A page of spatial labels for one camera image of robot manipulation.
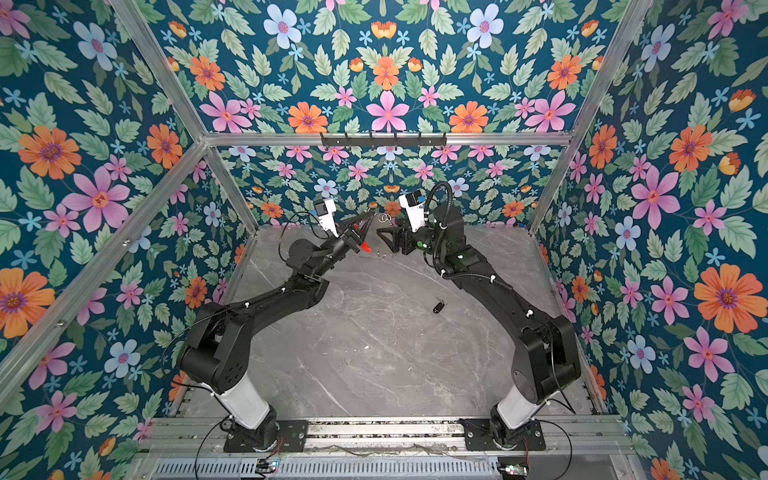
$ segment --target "black cable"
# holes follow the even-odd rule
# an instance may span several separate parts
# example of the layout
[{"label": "black cable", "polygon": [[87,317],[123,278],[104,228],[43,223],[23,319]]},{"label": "black cable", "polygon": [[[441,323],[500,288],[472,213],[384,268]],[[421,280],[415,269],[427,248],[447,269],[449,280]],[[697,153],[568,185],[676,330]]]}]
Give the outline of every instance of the black cable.
[{"label": "black cable", "polygon": [[558,425],[557,423],[550,422],[549,420],[541,420],[541,419],[539,419],[538,421],[541,423],[550,423],[558,427],[565,434],[565,438],[568,439],[568,446],[571,449],[570,453],[568,453],[568,464],[565,466],[565,470],[563,470],[563,472],[560,475],[552,479],[552,480],[560,480],[560,478],[563,478],[563,476],[565,476],[565,474],[568,473],[568,469],[571,467],[571,461],[574,459],[574,444],[571,443],[571,436],[568,434],[568,432],[566,432],[565,429],[560,425]]}]

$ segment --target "blue flower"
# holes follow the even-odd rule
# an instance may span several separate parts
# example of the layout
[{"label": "blue flower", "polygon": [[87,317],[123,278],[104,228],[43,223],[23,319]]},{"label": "blue flower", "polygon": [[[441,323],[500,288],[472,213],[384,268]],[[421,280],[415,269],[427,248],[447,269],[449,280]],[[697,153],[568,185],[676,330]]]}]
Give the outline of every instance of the blue flower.
[{"label": "blue flower", "polygon": [[455,24],[456,24],[456,30],[460,31],[462,34],[465,34],[467,30],[469,30],[472,27],[469,23],[467,23],[466,17],[462,19],[461,23],[458,23],[458,20],[457,20]]},{"label": "blue flower", "polygon": [[397,32],[397,40],[396,41],[398,43],[402,44],[402,46],[404,46],[404,47],[406,46],[406,42],[411,39],[408,36],[408,33],[409,33],[408,30],[406,30],[406,31],[400,30],[400,31]]},{"label": "blue flower", "polygon": [[707,260],[707,265],[712,265],[714,263],[716,266],[720,266],[720,261],[725,260],[725,256],[719,255],[718,253],[719,252],[717,250],[717,247],[714,247],[712,249],[712,253],[706,252],[704,254],[704,256],[709,259]]},{"label": "blue flower", "polygon": [[69,363],[69,366],[72,368],[72,373],[80,373],[83,371],[83,367],[86,363],[88,363],[88,361],[83,359],[83,356],[80,355],[77,360],[72,360]]},{"label": "blue flower", "polygon": [[40,220],[42,220],[43,217],[36,217],[32,215],[32,212],[27,212],[26,218],[19,219],[20,225],[26,225],[27,231],[31,232],[33,228],[40,228]]},{"label": "blue flower", "polygon": [[296,28],[301,30],[301,32],[304,35],[310,33],[310,28],[311,27],[312,27],[312,24],[305,22],[303,18],[299,18],[299,24],[296,26]]},{"label": "blue flower", "polygon": [[360,30],[360,38],[358,38],[358,40],[360,40],[363,45],[367,46],[369,43],[373,41],[373,39],[371,38],[371,32]]},{"label": "blue flower", "polygon": [[71,471],[74,471],[75,468],[77,468],[78,463],[82,462],[83,459],[80,458],[80,455],[83,455],[83,451],[77,453],[70,453],[69,454],[69,462],[64,464],[64,468],[69,468]]},{"label": "blue flower", "polygon": [[754,121],[762,116],[763,114],[752,115],[752,108],[747,108],[746,112],[744,112],[744,116],[736,119],[736,123],[741,124],[739,126],[739,131],[742,131],[745,127],[755,128]]},{"label": "blue flower", "polygon": [[38,262],[36,259],[32,258],[32,255],[35,255],[34,250],[29,250],[27,253],[23,253],[21,250],[13,250],[13,254],[16,257],[16,260],[11,262],[11,266],[21,265],[22,270],[26,270],[31,264]]},{"label": "blue flower", "polygon": [[747,416],[746,420],[748,422],[753,422],[758,430],[763,427],[763,423],[768,423],[768,420],[760,416],[757,411],[757,407],[753,407],[752,410],[744,409],[744,411],[749,413],[749,416]]},{"label": "blue flower", "polygon": [[22,94],[21,90],[14,90],[10,91],[8,87],[3,87],[2,90],[5,92],[8,97],[5,97],[5,103],[13,103],[17,108],[21,107],[22,104],[27,103],[27,100],[25,98],[22,98],[20,95]]}]

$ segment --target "light blue flower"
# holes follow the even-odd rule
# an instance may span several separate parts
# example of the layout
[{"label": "light blue flower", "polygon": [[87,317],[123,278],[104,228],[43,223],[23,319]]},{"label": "light blue flower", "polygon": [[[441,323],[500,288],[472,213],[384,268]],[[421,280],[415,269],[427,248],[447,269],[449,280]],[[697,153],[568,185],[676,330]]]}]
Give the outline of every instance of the light blue flower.
[{"label": "light blue flower", "polygon": [[40,220],[42,220],[43,217],[36,217],[35,215],[32,215],[32,212],[27,212],[26,218],[19,219],[19,224],[26,225],[27,231],[31,232],[32,229],[40,228]]},{"label": "light blue flower", "polygon": [[371,32],[360,30],[360,38],[358,38],[358,40],[361,41],[363,45],[367,46],[373,41],[371,38]]},{"label": "light blue flower", "polygon": [[716,266],[720,266],[720,262],[725,260],[725,255],[719,255],[717,247],[714,247],[711,253],[706,252],[704,256],[709,259],[707,260],[707,265],[712,265],[714,263]]},{"label": "light blue flower", "polygon": [[746,112],[744,112],[744,116],[742,118],[736,119],[736,123],[741,124],[739,126],[739,131],[742,131],[745,127],[749,127],[750,129],[755,128],[754,121],[763,116],[763,114],[752,115],[752,112],[752,108],[749,107],[747,108]]},{"label": "light blue flower", "polygon": [[38,262],[36,259],[32,258],[32,255],[35,255],[34,250],[29,250],[27,253],[24,253],[21,250],[13,250],[13,254],[16,257],[16,260],[11,262],[11,266],[21,265],[22,270],[26,270],[27,267],[33,263]]},{"label": "light blue flower", "polygon": [[408,33],[409,33],[408,30],[405,30],[405,31],[400,30],[400,31],[397,32],[397,40],[396,41],[398,43],[400,43],[404,47],[406,46],[406,43],[408,42],[408,40],[411,39],[408,36]]},{"label": "light blue flower", "polygon": [[21,97],[22,91],[21,90],[14,90],[10,91],[8,87],[3,87],[2,90],[5,92],[8,97],[5,97],[5,103],[10,104],[13,103],[13,105],[16,106],[16,108],[21,107],[22,104],[27,103],[27,100],[25,98]]}]

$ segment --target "floral wallpaper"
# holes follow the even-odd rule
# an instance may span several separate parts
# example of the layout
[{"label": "floral wallpaper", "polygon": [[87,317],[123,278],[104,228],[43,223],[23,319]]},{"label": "floral wallpaper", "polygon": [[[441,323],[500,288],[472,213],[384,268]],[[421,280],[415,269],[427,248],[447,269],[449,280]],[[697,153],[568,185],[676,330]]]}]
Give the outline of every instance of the floral wallpaper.
[{"label": "floral wallpaper", "polygon": [[[186,379],[174,366],[185,328],[224,295],[246,242],[201,161],[5,407],[0,478],[123,478],[152,419],[170,412],[171,381]],[[22,275],[0,270],[5,282]]]},{"label": "floral wallpaper", "polygon": [[102,2],[0,2],[0,113],[2,358],[189,139]]},{"label": "floral wallpaper", "polygon": [[768,476],[766,13],[652,9],[539,230],[655,480]]}]

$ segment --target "pink flower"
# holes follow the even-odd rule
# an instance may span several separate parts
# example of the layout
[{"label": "pink flower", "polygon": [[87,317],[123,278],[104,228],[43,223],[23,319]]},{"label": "pink flower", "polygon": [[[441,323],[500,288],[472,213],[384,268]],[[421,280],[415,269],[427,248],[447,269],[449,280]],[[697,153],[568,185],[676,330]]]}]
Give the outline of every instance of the pink flower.
[{"label": "pink flower", "polygon": [[672,279],[667,277],[664,279],[664,289],[662,290],[658,285],[651,285],[650,291],[661,300],[654,301],[651,306],[654,312],[664,311],[664,319],[667,321],[667,325],[674,323],[675,313],[681,318],[688,318],[688,309],[682,302],[688,297],[688,289],[678,287],[674,291],[672,290]]},{"label": "pink flower", "polygon": [[28,23],[29,15],[21,10],[12,10],[12,0],[0,0],[0,33],[3,35],[12,35],[16,31],[24,38],[29,38],[27,28],[22,25]]},{"label": "pink flower", "polygon": [[502,161],[498,161],[495,164],[491,163],[491,166],[485,171],[488,175],[493,177],[500,177],[504,174],[504,165],[502,164]]},{"label": "pink flower", "polygon": [[636,184],[632,186],[632,195],[638,200],[642,200],[635,205],[632,210],[632,218],[638,219],[648,214],[648,225],[656,230],[661,223],[661,212],[659,208],[671,214],[680,209],[677,198],[673,195],[664,195],[677,185],[677,172],[664,175],[659,182],[659,170],[651,166],[645,177],[647,187]]},{"label": "pink flower", "polygon": [[650,162],[647,159],[645,154],[640,158],[634,158],[634,166],[629,169],[629,173],[633,174],[632,180],[637,181],[638,178],[645,180],[645,171],[650,168]]},{"label": "pink flower", "polygon": [[587,218],[584,219],[584,221],[587,222],[584,225],[584,231],[590,235],[594,235],[599,229],[598,220],[600,220],[600,217],[590,212],[589,215],[587,215]]},{"label": "pink flower", "polygon": [[448,160],[456,160],[458,155],[456,152],[461,150],[459,145],[445,145],[443,148],[439,148],[432,152],[432,158],[439,158],[440,164],[445,165]]},{"label": "pink flower", "polygon": [[694,411],[694,418],[697,422],[701,423],[703,419],[710,422],[715,421],[715,415],[710,411],[715,406],[715,401],[708,396],[702,396],[703,392],[698,383],[694,385],[693,391],[686,386],[683,387],[683,393],[688,397],[683,400],[683,407]]},{"label": "pink flower", "polygon": [[70,393],[67,395],[67,398],[64,398],[64,393],[61,390],[54,393],[51,397],[51,405],[43,405],[35,409],[35,413],[38,417],[41,417],[36,432],[42,432],[49,425],[53,432],[61,430],[61,427],[64,425],[64,419],[77,414],[77,407],[70,406],[77,398],[76,393]]},{"label": "pink flower", "polygon": [[565,104],[565,90],[560,90],[552,97],[552,103],[550,104],[543,98],[539,98],[536,101],[537,115],[531,115],[531,117],[525,121],[525,124],[529,127],[538,125],[536,131],[543,132],[549,131],[549,127],[552,126],[552,130],[562,130],[565,128],[565,120],[560,118],[562,115],[570,114],[575,108],[576,104]]},{"label": "pink flower", "polygon": [[93,232],[101,226],[101,218],[112,228],[118,228],[128,218],[128,210],[118,201],[128,198],[131,192],[125,185],[115,185],[110,188],[109,172],[104,167],[96,169],[94,185],[88,177],[82,174],[74,174],[74,184],[82,190],[83,194],[69,194],[61,202],[72,210],[83,211],[89,209],[83,217],[85,231]]},{"label": "pink flower", "polygon": [[725,223],[720,219],[725,215],[727,208],[719,207],[715,208],[714,200],[707,202],[707,209],[697,208],[694,213],[697,215],[696,221],[694,221],[694,227],[704,228],[704,234],[709,236],[712,233],[712,227],[718,230],[725,227]]},{"label": "pink flower", "polygon": [[213,92],[208,93],[208,101],[213,105],[202,104],[200,109],[209,117],[216,118],[214,120],[215,131],[225,131],[229,128],[230,132],[239,134],[242,131],[240,127],[250,127],[253,125],[250,120],[238,115],[240,113],[239,101],[229,100],[225,107],[221,97]]},{"label": "pink flower", "polygon": [[126,163],[127,162],[125,161],[125,157],[121,157],[118,159],[114,155],[110,155],[109,163],[104,164],[104,168],[112,172],[112,174],[110,175],[110,178],[112,180],[117,180],[119,178],[121,182],[125,182],[128,180],[128,177],[126,175],[130,175],[134,173],[133,170],[125,166]]},{"label": "pink flower", "polygon": [[361,178],[368,178],[367,168],[362,166],[360,162],[357,162],[354,167],[349,168],[349,178],[360,180]]},{"label": "pink flower", "polygon": [[472,145],[469,151],[470,157],[477,157],[477,161],[483,161],[486,157],[493,157],[493,145]]},{"label": "pink flower", "polygon": [[344,90],[344,87],[339,87],[339,92],[335,94],[336,100],[339,101],[339,106],[347,106],[352,108],[352,102],[357,101],[357,98],[352,95],[352,88]]},{"label": "pink flower", "polygon": [[48,355],[40,360],[38,367],[29,377],[29,388],[33,390],[39,389],[48,377],[48,372],[51,372],[51,375],[64,375],[67,372],[67,363],[59,359],[72,353],[73,349],[74,343],[67,342],[48,352]]},{"label": "pink flower", "polygon": [[189,190],[190,188],[186,184],[181,184],[176,189],[175,192],[173,192],[170,196],[170,204],[175,205],[176,202],[179,202],[180,204],[183,204],[187,201],[187,198],[184,196],[184,192]]},{"label": "pink flower", "polygon": [[519,104],[515,104],[515,108],[517,109],[515,112],[516,117],[522,115],[523,118],[528,118],[528,114],[532,114],[535,111],[535,103],[533,100],[528,100],[528,98],[523,97],[523,101]]},{"label": "pink flower", "polygon": [[305,158],[312,158],[309,145],[291,146],[286,147],[286,149],[288,149],[286,156],[288,158],[296,157],[296,161],[298,161],[300,164],[304,163]]},{"label": "pink flower", "polygon": [[725,373],[736,371],[728,359],[720,356],[721,353],[725,353],[728,350],[728,340],[715,339],[710,343],[710,334],[702,326],[696,330],[696,338],[699,339],[698,342],[690,336],[683,339],[685,346],[695,352],[688,357],[688,365],[695,369],[704,365],[704,373],[712,382],[717,381],[717,369]]},{"label": "pink flower", "polygon": [[420,178],[421,180],[426,180],[435,174],[432,171],[432,165],[427,166],[424,162],[413,170],[416,172],[416,178]]},{"label": "pink flower", "polygon": [[435,87],[429,87],[429,90],[422,88],[422,96],[419,97],[419,101],[424,103],[424,108],[427,108],[429,105],[437,105],[438,98],[440,98],[440,94],[435,91]]},{"label": "pink flower", "polygon": [[131,285],[120,285],[120,291],[122,292],[117,297],[118,302],[123,303],[123,308],[128,310],[131,308],[131,305],[138,305],[139,295],[141,295],[142,292],[144,292],[143,288],[139,288],[139,286],[136,284],[136,282],[131,283]]},{"label": "pink flower", "polygon": [[247,114],[248,118],[253,120],[254,118],[261,118],[261,105],[254,104],[250,98],[247,101],[240,100],[240,113]]},{"label": "pink flower", "polygon": [[571,164],[568,165],[571,168],[571,180],[576,180],[576,183],[581,181],[581,175],[587,173],[585,163],[587,162],[587,154],[576,154],[576,157],[571,160]]},{"label": "pink flower", "polygon": [[171,229],[172,231],[176,232],[176,235],[181,237],[186,232],[189,231],[189,219],[185,218],[184,215],[180,212],[176,215],[170,216],[170,221],[172,222]]},{"label": "pink flower", "polygon": [[197,165],[194,166],[194,170],[192,171],[192,180],[194,183],[199,183],[201,179],[205,180],[208,178],[208,176],[205,174],[205,168],[207,166],[208,164],[205,163],[205,160],[197,162]]},{"label": "pink flower", "polygon": [[290,180],[293,175],[296,175],[296,171],[293,169],[293,165],[285,165],[283,162],[280,162],[277,165],[277,172],[281,177],[285,177],[288,180]]},{"label": "pink flower", "polygon": [[98,302],[98,300],[103,299],[104,295],[106,294],[107,289],[102,286],[94,291],[94,294],[88,301],[88,304],[78,312],[78,323],[85,325],[91,318],[92,313],[95,313],[96,315],[101,315],[104,313],[104,304],[102,302]]},{"label": "pink flower", "polygon": [[598,174],[596,177],[594,174],[589,174],[589,184],[584,185],[584,191],[588,192],[587,203],[600,202],[600,195],[605,192],[605,185],[601,183],[603,183],[603,174]]},{"label": "pink flower", "polygon": [[742,4],[742,0],[723,0],[723,3],[720,4],[723,11],[713,13],[710,19],[707,20],[707,23],[714,25],[714,28],[710,31],[709,40],[717,37],[718,33],[723,34],[723,37],[730,35],[730,31],[733,30],[733,23],[740,20],[750,11],[749,7]]},{"label": "pink flower", "polygon": [[43,212],[45,218],[51,222],[45,226],[49,232],[58,230],[59,235],[64,238],[69,237],[69,230],[80,230],[80,224],[74,219],[78,217],[78,212],[67,212],[67,207],[62,204],[56,206],[56,211],[48,210]]},{"label": "pink flower", "polygon": [[389,90],[384,90],[381,97],[382,105],[368,105],[366,110],[374,117],[378,117],[371,124],[371,130],[381,131],[386,127],[387,133],[395,130],[403,131],[406,123],[400,118],[408,113],[411,108],[406,104],[395,105],[395,95]]},{"label": "pink flower", "polygon": [[624,294],[624,303],[627,303],[629,305],[632,305],[632,308],[637,307],[637,301],[642,301],[643,296],[638,290],[640,289],[640,284],[635,283],[632,280],[629,280],[628,278],[624,281],[624,285],[619,290]]},{"label": "pink flower", "polygon": [[344,151],[344,147],[320,147],[320,151],[325,152],[323,154],[324,161],[331,161],[336,165],[341,164],[342,158],[349,158],[349,152]]}]

